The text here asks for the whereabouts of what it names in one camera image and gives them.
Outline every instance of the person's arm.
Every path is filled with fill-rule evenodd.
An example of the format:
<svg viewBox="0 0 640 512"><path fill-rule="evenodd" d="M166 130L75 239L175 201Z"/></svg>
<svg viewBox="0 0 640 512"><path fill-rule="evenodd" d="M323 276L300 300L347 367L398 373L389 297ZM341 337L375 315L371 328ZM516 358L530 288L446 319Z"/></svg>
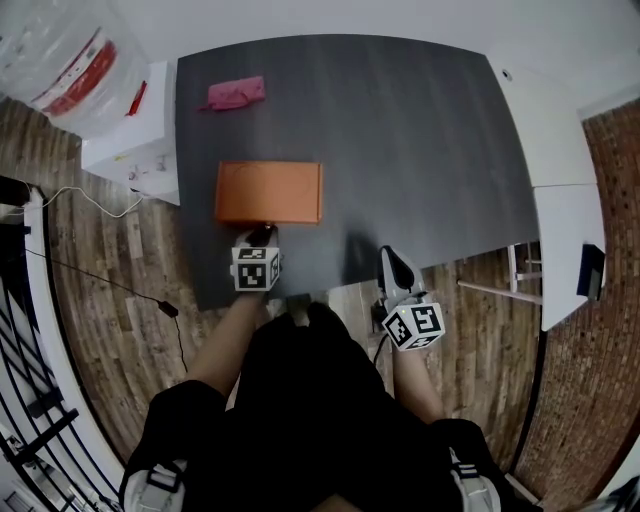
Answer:
<svg viewBox="0 0 640 512"><path fill-rule="evenodd" d="M256 328L264 294L240 295L200 348L186 380L199 380L229 398Z"/></svg>
<svg viewBox="0 0 640 512"><path fill-rule="evenodd" d="M446 418L422 351L400 351L393 347L393 389L396 400L425 423Z"/></svg>

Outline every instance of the black device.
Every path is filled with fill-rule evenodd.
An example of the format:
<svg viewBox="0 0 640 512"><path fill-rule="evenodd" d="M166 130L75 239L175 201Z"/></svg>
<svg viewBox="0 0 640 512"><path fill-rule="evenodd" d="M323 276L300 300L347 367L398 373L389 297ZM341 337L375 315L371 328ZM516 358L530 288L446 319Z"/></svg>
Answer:
<svg viewBox="0 0 640 512"><path fill-rule="evenodd" d="M600 300L602 277L604 276L604 252L593 244L582 246L578 295Z"/></svg>

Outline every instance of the dark gray table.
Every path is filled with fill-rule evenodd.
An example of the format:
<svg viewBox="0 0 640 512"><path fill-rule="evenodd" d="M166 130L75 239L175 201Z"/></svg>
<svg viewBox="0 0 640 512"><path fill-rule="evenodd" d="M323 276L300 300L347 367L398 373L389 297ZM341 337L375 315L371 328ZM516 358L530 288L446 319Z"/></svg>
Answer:
<svg viewBox="0 0 640 512"><path fill-rule="evenodd" d="M207 87L265 77L267 99L198 112ZM282 226L279 296L375 276L380 245L426 267L538 238L518 135L482 55L374 36L300 36L180 59L183 240L201 309L228 305L233 230L214 221L220 160L324 164L324 219Z"/></svg>

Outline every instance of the white cable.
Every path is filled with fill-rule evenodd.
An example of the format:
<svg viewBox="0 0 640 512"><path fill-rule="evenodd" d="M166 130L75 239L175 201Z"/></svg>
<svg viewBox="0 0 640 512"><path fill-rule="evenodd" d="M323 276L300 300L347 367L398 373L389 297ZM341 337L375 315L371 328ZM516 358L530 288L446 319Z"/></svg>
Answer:
<svg viewBox="0 0 640 512"><path fill-rule="evenodd" d="M22 183L24 183L27 188L29 189L29 193L31 193L31 188L29 187L29 184L26 181L22 181ZM25 212L31 212L34 210L41 210L42 208L44 208L45 206L49 206L53 200L58 197L62 192L64 192L65 190L79 190L80 192L82 192L82 195L89 200L90 202L92 202L93 204L95 204L98 208L100 208L104 213L106 213L109 217L113 217L114 219L119 219L121 217L124 217L127 213L129 213L131 210L133 210L136 206L138 206L140 204L140 202L144 199L144 197L141 197L140 199L138 199L135 203L133 203L131 206L129 206L129 208L127 208L125 211L123 211L120 215L115 215L107 210L105 210L102 206L100 206L96 201L94 201L93 199L91 199L87 193L81 189L80 187L62 187L60 190L58 190L55 194L53 194L53 197L51 199L49 199L46 203L44 203L42 206L38 206L37 208L23 208L21 206L18 206L17 208L22 210L20 213L7 213L7 216L15 216L15 215L23 215Z"/></svg>

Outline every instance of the orange box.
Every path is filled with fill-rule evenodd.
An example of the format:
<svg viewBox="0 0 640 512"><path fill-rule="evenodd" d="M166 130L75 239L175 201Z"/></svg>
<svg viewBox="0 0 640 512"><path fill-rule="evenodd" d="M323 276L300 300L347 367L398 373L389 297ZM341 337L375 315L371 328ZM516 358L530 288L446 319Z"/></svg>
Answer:
<svg viewBox="0 0 640 512"><path fill-rule="evenodd" d="M220 162L215 216L226 223L319 224L322 165Z"/></svg>

